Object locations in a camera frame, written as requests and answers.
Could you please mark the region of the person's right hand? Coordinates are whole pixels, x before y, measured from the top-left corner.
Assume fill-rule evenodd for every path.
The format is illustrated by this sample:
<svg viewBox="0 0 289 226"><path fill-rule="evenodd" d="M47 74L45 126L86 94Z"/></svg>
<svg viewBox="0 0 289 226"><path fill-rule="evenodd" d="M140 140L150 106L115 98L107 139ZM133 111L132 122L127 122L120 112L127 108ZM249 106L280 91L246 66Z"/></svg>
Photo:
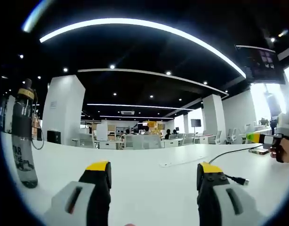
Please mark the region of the person's right hand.
<svg viewBox="0 0 289 226"><path fill-rule="evenodd" d="M268 149L270 156L280 163L289 163L289 137L274 137Z"/></svg>

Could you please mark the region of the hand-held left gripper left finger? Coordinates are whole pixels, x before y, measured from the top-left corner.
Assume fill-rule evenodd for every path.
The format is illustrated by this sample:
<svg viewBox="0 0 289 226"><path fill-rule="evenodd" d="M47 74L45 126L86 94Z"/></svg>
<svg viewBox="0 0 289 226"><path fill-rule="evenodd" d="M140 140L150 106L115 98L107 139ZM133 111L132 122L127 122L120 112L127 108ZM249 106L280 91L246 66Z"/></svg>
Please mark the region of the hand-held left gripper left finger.
<svg viewBox="0 0 289 226"><path fill-rule="evenodd" d="M78 181L71 181L52 197L44 214L48 226L107 226L111 203L111 163L87 166Z"/></svg>

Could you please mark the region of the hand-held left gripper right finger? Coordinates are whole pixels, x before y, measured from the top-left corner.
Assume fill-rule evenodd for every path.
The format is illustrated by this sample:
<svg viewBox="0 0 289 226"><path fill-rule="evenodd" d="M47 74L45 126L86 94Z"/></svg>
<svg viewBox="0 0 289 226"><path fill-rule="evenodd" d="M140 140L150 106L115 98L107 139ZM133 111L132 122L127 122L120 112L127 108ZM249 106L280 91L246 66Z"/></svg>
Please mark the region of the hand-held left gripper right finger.
<svg viewBox="0 0 289 226"><path fill-rule="evenodd" d="M264 216L256 202L228 176L207 162L197 166L197 204L201 226L258 226Z"/></svg>

